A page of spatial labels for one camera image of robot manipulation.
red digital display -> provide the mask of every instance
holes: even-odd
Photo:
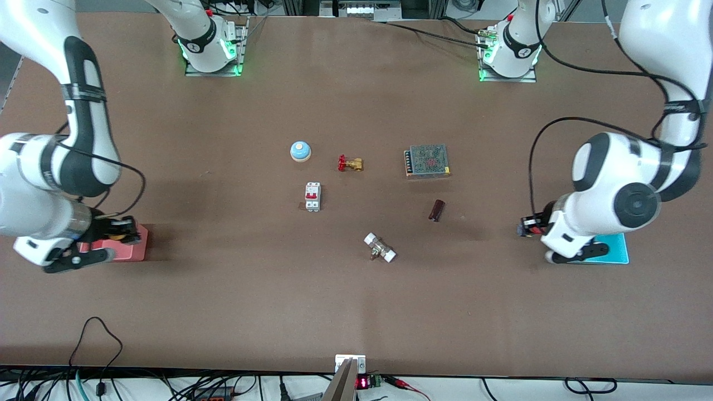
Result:
[[[369,388],[369,376],[359,376],[356,379],[356,389],[366,390],[367,388]]]

brown capacitor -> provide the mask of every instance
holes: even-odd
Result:
[[[436,202],[434,203],[434,208],[431,209],[431,214],[429,215],[429,220],[438,222],[438,220],[441,218],[441,212],[443,212],[443,207],[445,205],[446,205],[445,202],[443,202],[440,199],[436,199]]]

brown table surface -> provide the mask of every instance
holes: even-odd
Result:
[[[240,78],[185,78],[162,16],[79,23],[123,160],[148,177],[133,214],[150,224],[151,261],[47,275],[2,238],[0,363],[66,363],[99,315],[125,344],[119,365],[326,372],[355,352],[382,372],[713,379],[708,169],[628,235],[629,265],[549,265],[538,240],[515,235],[540,127],[587,116],[647,133],[662,108],[649,81],[542,56],[536,84],[480,83],[471,47],[318,18],[266,21]],[[548,42],[575,63],[630,68],[603,25],[556,24]],[[53,77],[25,60],[0,133],[64,119]],[[540,207],[571,191],[574,153],[597,132],[562,123],[545,135]],[[289,157],[296,140],[312,145],[306,163]],[[407,181],[402,151],[427,143],[447,144],[453,175]],[[337,171],[341,153],[365,170]],[[307,181],[324,186],[319,213],[298,209]],[[125,171],[104,211],[137,188]],[[436,198],[440,223],[426,218]],[[394,263],[369,260],[369,232]],[[92,326],[76,363],[115,351]]]

blue pad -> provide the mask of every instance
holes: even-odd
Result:
[[[597,235],[595,242],[609,245],[609,253],[604,256],[587,259],[584,262],[569,262],[568,264],[578,265],[627,265],[629,264],[629,252],[626,248],[624,233],[614,235]]]

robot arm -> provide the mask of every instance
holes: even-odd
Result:
[[[199,0],[150,0],[169,20],[186,59],[213,72],[235,58],[235,25],[208,16]],[[0,138],[0,235],[48,273],[113,259],[110,249],[79,253],[77,242],[140,238],[130,216],[97,218],[99,210],[67,198],[105,193],[120,166],[111,137],[99,65],[79,33],[74,0],[0,1],[0,41],[47,68],[60,83],[67,137],[12,133]]]
[[[521,77],[530,70],[540,53],[540,39],[535,30],[537,0],[518,0],[518,8],[509,17],[488,30],[496,32],[496,40],[483,62],[507,78]],[[538,17],[540,34],[545,36],[555,20],[553,0],[542,0]]]
[[[118,161],[99,65],[79,34],[74,1],[1,2],[0,41],[47,68],[59,81],[70,128],[61,143]],[[120,175],[119,166],[57,146],[52,135],[16,133],[5,140],[16,149],[24,179],[46,191],[99,196]]]
[[[203,73],[220,70],[237,57],[235,23],[206,14],[200,0],[146,0],[176,32],[183,56]]]
[[[712,5],[713,0],[627,4],[620,29],[624,50],[650,73],[683,83],[694,98],[662,82],[667,115],[658,141],[605,132],[579,149],[572,169],[575,192],[560,197],[545,217],[549,224],[542,242],[552,250],[550,261],[555,254],[564,261],[580,257],[596,235],[650,224],[661,202],[678,198],[697,182],[700,150],[686,147],[700,141],[711,94]]]

